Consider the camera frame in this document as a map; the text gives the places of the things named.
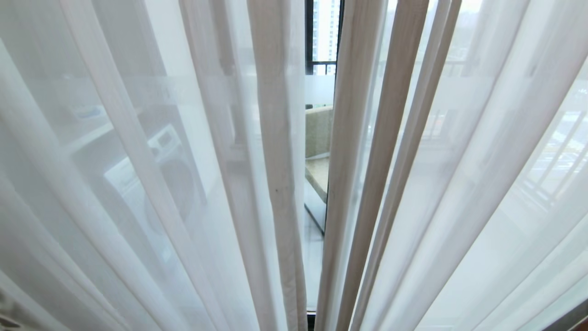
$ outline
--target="white sheer curtain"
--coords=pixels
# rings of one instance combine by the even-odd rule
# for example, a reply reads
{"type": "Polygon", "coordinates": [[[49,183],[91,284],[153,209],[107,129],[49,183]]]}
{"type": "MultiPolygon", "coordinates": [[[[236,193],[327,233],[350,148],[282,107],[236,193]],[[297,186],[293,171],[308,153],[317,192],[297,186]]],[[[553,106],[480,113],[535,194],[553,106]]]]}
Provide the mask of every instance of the white sheer curtain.
{"type": "Polygon", "coordinates": [[[0,314],[305,330],[303,7],[0,2],[0,314]]]}
{"type": "Polygon", "coordinates": [[[319,329],[542,330],[586,300],[588,3],[345,5],[319,329]]]}

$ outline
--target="sheer curtain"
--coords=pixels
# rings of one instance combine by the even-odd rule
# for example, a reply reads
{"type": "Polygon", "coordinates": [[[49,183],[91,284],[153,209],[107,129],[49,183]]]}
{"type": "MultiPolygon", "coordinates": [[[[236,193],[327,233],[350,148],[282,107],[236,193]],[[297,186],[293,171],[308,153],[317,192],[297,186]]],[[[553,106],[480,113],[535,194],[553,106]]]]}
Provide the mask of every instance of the sheer curtain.
{"type": "Polygon", "coordinates": [[[345,5],[318,329],[542,330],[586,300],[586,1],[345,5]]]}
{"type": "Polygon", "coordinates": [[[303,8],[0,7],[3,318],[307,329],[303,8]]]}

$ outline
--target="tiled floor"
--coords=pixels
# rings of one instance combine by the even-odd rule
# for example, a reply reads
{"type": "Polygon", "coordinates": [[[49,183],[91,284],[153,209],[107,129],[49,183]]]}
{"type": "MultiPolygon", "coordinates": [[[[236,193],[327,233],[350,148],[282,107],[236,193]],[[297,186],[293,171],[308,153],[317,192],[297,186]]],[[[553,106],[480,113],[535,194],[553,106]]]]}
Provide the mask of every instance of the tiled floor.
{"type": "Polygon", "coordinates": [[[319,295],[320,270],[323,262],[324,238],[319,228],[305,213],[304,238],[302,238],[302,254],[306,279],[306,307],[309,311],[316,310],[319,295]]]}

